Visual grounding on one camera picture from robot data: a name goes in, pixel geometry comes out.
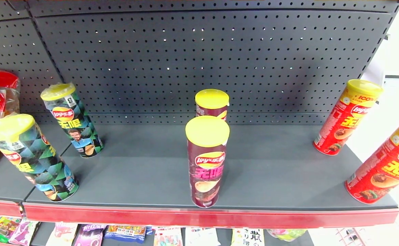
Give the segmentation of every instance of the store shelf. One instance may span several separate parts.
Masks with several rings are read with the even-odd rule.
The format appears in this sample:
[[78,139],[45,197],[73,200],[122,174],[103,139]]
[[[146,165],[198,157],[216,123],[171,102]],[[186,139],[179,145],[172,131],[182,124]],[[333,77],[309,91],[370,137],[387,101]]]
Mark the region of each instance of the store shelf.
[[80,179],[71,198],[52,203],[32,192],[29,219],[77,223],[251,228],[318,228],[393,223],[390,196],[365,205],[343,182],[361,164],[348,147],[327,156],[312,146],[320,126],[231,126],[217,204],[190,199],[184,126],[98,125],[106,144],[83,159],[63,155]]
[[[40,128],[58,153],[62,153],[70,145],[70,141],[58,125],[42,125]],[[20,171],[1,154],[0,215],[20,217],[18,203],[22,202],[33,188]]]

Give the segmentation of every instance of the lay's chip canister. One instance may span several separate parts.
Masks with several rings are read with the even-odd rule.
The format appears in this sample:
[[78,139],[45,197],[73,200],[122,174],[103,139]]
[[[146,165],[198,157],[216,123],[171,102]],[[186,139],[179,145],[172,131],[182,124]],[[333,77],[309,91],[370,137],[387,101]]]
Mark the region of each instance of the lay's chip canister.
[[101,152],[104,144],[72,83],[51,85],[43,90],[41,98],[81,157],[89,158]]
[[229,126],[217,117],[199,116],[187,123],[186,136],[192,200],[208,208],[218,200]]
[[196,116],[211,115],[226,120],[229,96],[217,89],[205,89],[195,95]]
[[78,180],[31,115],[0,119],[0,151],[52,201],[63,201],[78,190]]

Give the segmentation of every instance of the yellow plastic lid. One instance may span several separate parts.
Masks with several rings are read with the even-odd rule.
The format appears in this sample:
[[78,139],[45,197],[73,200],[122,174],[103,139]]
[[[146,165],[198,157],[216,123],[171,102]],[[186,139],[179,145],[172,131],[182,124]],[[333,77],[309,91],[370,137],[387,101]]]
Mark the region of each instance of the yellow plastic lid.
[[229,96],[221,90],[205,89],[196,93],[195,102],[206,109],[220,109],[228,105]]
[[187,139],[195,145],[210,148],[226,143],[229,137],[227,122],[204,115],[191,119],[186,125]]
[[40,97],[43,101],[54,101],[70,95],[75,92],[73,83],[68,84],[53,84],[42,91]]
[[0,141],[19,141],[19,135],[30,129],[34,123],[34,118],[29,114],[11,114],[1,118]]
[[346,86],[351,90],[375,97],[378,97],[384,91],[378,84],[361,79],[349,80]]

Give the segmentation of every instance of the perforated metal panel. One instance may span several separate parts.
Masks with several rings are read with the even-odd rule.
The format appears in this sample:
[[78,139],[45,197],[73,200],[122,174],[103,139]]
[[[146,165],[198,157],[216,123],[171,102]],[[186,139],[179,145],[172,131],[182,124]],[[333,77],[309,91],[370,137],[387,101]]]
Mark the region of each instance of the perforated metal panel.
[[30,19],[0,22],[0,69],[19,76],[22,112],[46,112],[40,93],[61,80]]

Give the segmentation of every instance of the lay's logo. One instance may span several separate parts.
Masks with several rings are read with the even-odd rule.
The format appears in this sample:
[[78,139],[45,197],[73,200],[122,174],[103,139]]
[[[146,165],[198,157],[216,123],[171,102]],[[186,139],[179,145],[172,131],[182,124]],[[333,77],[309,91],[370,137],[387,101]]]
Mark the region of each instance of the lay's logo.
[[64,108],[64,107],[54,107],[52,109],[52,115],[54,115],[54,117],[57,120],[70,121],[70,120],[73,120],[75,113],[73,112],[72,109],[68,109],[68,108]]
[[213,169],[222,165],[224,160],[225,152],[215,151],[198,155],[195,164],[204,169]]

